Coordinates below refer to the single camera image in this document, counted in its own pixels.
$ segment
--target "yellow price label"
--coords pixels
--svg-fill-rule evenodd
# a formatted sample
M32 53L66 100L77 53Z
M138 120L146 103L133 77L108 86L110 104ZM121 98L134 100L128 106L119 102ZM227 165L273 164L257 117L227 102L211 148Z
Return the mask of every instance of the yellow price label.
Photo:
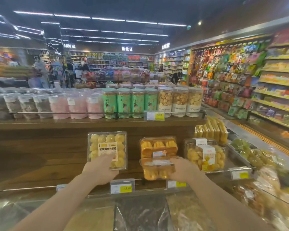
M184 183L184 182L177 182L177 187L186 187L186 183Z
M131 186L120 186L120 193L131 193Z
M164 121L165 120L165 113L155 113L155 120L156 121Z
M240 178L241 179L249 178L248 172L241 172L240 173Z

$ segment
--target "ceiling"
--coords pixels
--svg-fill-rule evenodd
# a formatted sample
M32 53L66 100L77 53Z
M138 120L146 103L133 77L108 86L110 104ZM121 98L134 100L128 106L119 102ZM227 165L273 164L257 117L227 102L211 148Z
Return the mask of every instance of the ceiling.
M7 22L7 24L0 23L0 33L21 34L30 38L43 39L43 37L39 35L16 31L12 26L16 25L44 30L45 38L65 39L70 42L85 40L156 45L158 42L150 41L161 41L166 36L122 34L101 31L136 32L171 36L185 30L186 27L126 21L38 16L18 14L13 11L194 25L199 20L211 18L229 5L238 6L244 1L246 0L0 0L0 15L2 15L5 18L5 22ZM43 21L57 22L60 23L60 25L42 24L41 22ZM67 30L62 28L99 30L99 32ZM62 37L62 35L117 39ZM118 39L135 39L135 41Z

